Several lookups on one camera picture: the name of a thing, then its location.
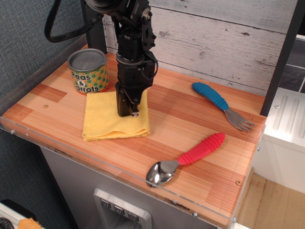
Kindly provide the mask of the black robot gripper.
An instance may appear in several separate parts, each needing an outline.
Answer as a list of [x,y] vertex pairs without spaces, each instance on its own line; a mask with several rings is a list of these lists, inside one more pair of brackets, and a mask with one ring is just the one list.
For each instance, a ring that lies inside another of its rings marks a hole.
[[153,85],[158,72],[158,61],[151,51],[138,60],[127,60],[116,54],[118,82],[115,85],[117,111],[121,117],[138,117],[143,92]]

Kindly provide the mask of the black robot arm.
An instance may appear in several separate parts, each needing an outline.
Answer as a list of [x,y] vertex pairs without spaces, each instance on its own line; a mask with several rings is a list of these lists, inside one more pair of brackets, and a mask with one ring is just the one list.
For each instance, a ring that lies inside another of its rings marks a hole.
[[116,88],[119,116],[138,116],[143,91],[153,85],[158,61],[151,48],[156,36],[147,0],[88,0],[88,6],[111,17],[118,43],[118,82]]

